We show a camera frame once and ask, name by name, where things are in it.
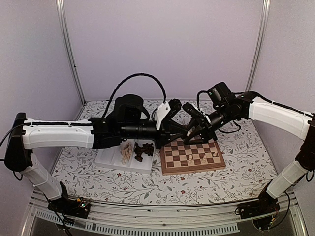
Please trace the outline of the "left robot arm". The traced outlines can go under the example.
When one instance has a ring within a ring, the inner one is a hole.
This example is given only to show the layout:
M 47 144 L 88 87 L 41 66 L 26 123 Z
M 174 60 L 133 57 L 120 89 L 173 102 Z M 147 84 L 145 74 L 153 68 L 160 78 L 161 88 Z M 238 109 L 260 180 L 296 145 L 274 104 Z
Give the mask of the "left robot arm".
M 4 164 L 25 176 L 62 213 L 70 213 L 73 202 L 68 199 L 66 187 L 39 163 L 33 150 L 44 147 L 106 149 L 127 139 L 152 140 L 160 149 L 186 136 L 186 128 L 172 119 L 182 107 L 178 99 L 162 102 L 154 118 L 150 118 L 143 103 L 140 96 L 127 94 L 115 100 L 114 110 L 109 115 L 78 121 L 36 121 L 27 119 L 25 113 L 18 113 L 13 127 L 5 135 L 8 142 Z

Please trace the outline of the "pile of light chess pieces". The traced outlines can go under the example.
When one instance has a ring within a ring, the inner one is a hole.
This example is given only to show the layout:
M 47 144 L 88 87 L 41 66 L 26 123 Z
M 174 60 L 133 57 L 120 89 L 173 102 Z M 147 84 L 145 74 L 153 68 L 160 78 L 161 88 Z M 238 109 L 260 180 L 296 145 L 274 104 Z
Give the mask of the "pile of light chess pieces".
M 126 165 L 129 163 L 134 149 L 134 143 L 132 142 L 125 142 L 120 147 L 120 153 L 122 155 L 122 164 Z

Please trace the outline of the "floral patterned table mat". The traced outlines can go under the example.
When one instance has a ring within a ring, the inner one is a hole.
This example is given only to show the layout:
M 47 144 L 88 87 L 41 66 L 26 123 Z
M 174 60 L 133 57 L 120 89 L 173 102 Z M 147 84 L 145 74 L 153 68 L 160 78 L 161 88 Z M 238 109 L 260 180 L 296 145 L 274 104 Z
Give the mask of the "floral patterned table mat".
M 276 170 L 251 120 L 229 122 L 217 141 L 173 141 L 138 162 L 106 150 L 65 147 L 52 173 L 70 196 L 135 205 L 201 205 L 256 198 Z

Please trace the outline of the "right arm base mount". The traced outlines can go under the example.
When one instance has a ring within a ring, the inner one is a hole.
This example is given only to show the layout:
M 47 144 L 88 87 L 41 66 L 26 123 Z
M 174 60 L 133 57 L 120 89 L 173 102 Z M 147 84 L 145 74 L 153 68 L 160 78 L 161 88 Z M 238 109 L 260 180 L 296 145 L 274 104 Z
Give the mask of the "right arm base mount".
M 241 219 L 259 217 L 253 221 L 253 224 L 258 230 L 266 231 L 274 225 L 279 210 L 278 199 L 274 199 L 268 194 L 260 194 L 255 201 L 238 204 L 235 214 L 239 215 Z

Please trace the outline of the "white plastic compartment tray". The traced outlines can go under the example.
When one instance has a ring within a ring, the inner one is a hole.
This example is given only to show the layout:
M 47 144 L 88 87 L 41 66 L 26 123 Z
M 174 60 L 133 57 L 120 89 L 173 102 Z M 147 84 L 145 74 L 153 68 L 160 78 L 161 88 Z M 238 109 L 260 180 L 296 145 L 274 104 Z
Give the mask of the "white plastic compartment tray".
M 135 152 L 137 147 L 149 147 L 150 151 L 137 155 Z M 112 170 L 149 174 L 152 168 L 154 152 L 155 145 L 152 140 L 128 139 L 118 146 L 100 149 L 94 163 L 99 167 Z

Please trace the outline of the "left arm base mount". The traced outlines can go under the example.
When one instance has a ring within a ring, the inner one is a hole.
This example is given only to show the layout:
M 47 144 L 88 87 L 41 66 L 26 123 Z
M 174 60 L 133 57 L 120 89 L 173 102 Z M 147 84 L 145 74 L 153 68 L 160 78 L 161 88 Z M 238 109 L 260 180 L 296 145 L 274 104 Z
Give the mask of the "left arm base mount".
M 75 200 L 68 197 L 66 186 L 60 181 L 61 196 L 56 200 L 50 200 L 48 209 L 63 215 L 87 219 L 90 212 L 90 200 L 77 197 Z

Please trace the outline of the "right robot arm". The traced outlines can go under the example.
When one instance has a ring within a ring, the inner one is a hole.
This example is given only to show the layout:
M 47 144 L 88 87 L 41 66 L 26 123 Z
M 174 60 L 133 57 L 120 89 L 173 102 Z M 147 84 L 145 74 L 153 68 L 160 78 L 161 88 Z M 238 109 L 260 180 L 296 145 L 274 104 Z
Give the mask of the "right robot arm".
M 229 122 L 242 119 L 259 121 L 286 131 L 303 141 L 295 159 L 278 174 L 259 195 L 254 204 L 258 214 L 265 214 L 279 197 L 308 172 L 315 169 L 315 115 L 271 101 L 258 92 L 234 93 L 220 82 L 205 91 L 212 101 L 214 112 L 207 114 L 199 105 L 185 103 L 183 110 L 191 116 L 185 144 L 200 136 L 198 143 L 215 140 L 215 131 Z

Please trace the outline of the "aluminium frame post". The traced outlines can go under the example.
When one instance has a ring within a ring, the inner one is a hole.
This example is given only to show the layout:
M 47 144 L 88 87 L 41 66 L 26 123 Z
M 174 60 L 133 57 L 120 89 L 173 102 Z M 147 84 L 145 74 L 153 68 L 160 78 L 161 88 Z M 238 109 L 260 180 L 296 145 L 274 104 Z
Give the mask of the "aluminium frame post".
M 255 75 L 258 69 L 258 65 L 259 65 L 260 55 L 263 48 L 263 42 L 264 42 L 264 38 L 266 34 L 266 29 L 268 25 L 270 4 L 271 4 L 270 0 L 262 1 L 262 10 L 261 10 L 260 23 L 259 23 L 259 28 L 258 28 L 258 35 L 257 35 L 257 40 L 256 40 L 251 67 L 250 67 L 249 76 L 248 76 L 247 83 L 245 86 L 245 91 L 250 91 L 254 83 Z
M 77 65 L 75 62 L 70 35 L 68 31 L 68 25 L 66 21 L 66 13 L 65 13 L 65 7 L 64 7 L 64 0 L 56 0 L 56 7 L 57 7 L 57 14 L 58 19 L 60 23 L 61 33 L 63 37 L 64 47 L 67 55 L 67 59 L 70 66 L 71 75 L 74 81 L 74 85 L 79 97 L 79 100 L 82 105 L 86 104 L 86 99 L 84 96 L 83 88 L 79 79 L 78 71 L 77 71 Z

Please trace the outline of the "left aluminium frame post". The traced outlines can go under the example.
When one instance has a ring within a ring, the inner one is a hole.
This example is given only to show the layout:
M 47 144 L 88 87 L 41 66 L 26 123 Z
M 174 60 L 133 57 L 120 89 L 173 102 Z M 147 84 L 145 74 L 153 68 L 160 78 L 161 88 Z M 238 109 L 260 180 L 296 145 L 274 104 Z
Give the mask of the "left aluminium frame post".
M 60 23 L 61 33 L 63 37 L 64 47 L 67 55 L 67 59 L 70 66 L 71 75 L 74 81 L 74 85 L 79 97 L 79 100 L 82 105 L 86 104 L 86 99 L 84 96 L 83 88 L 79 79 L 78 71 L 77 71 L 77 65 L 75 62 L 70 35 L 68 31 L 68 25 L 66 21 L 66 13 L 65 13 L 65 7 L 64 7 L 64 0 L 56 0 L 56 7 L 57 7 L 57 14 L 58 19 Z

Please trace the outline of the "front aluminium rail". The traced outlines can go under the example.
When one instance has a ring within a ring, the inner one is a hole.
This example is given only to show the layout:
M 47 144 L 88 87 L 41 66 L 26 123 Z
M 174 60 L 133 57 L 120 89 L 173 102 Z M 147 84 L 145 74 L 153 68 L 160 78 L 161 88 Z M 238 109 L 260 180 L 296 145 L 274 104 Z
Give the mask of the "front aluminium rail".
M 309 236 L 293 191 L 278 199 L 278 211 L 242 218 L 239 204 L 251 199 L 200 205 L 134 205 L 90 199 L 87 218 L 63 221 L 35 190 L 23 236 Z

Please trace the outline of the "wooden chess board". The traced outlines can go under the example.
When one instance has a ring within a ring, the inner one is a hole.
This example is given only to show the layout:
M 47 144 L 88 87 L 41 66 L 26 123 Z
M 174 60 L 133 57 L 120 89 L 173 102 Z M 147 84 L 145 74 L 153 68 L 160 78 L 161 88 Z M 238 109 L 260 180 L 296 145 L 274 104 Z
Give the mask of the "wooden chess board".
M 182 139 L 172 141 L 160 150 L 162 175 L 182 175 L 222 170 L 226 167 L 216 141 L 185 145 Z

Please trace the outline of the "pile of dark chess pieces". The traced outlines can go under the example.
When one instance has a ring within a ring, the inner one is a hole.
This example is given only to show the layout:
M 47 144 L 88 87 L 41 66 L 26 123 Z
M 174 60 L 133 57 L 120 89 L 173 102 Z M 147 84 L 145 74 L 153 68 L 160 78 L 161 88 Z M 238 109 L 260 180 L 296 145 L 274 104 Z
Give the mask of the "pile of dark chess pieces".
M 139 162 L 142 162 L 143 161 L 143 157 L 142 157 L 143 154 L 150 156 L 150 157 L 153 157 L 154 144 L 153 143 L 144 143 L 142 146 L 140 146 L 137 142 L 135 142 L 134 153 L 135 153 L 135 159 Z

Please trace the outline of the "right aluminium frame post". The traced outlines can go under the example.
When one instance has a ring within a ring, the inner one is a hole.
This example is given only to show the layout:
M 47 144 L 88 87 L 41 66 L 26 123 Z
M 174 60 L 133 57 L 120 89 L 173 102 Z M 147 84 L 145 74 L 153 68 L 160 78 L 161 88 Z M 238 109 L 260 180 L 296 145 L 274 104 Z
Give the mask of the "right aluminium frame post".
M 261 10 L 260 23 L 259 23 L 259 28 L 258 28 L 258 35 L 257 35 L 257 40 L 256 40 L 251 67 L 250 67 L 249 76 L 248 76 L 247 83 L 245 86 L 245 91 L 250 91 L 254 83 L 255 75 L 258 69 L 258 65 L 259 65 L 260 55 L 263 48 L 263 42 L 264 42 L 264 38 L 266 34 L 266 29 L 268 25 L 270 4 L 271 4 L 270 0 L 262 1 L 262 10 Z

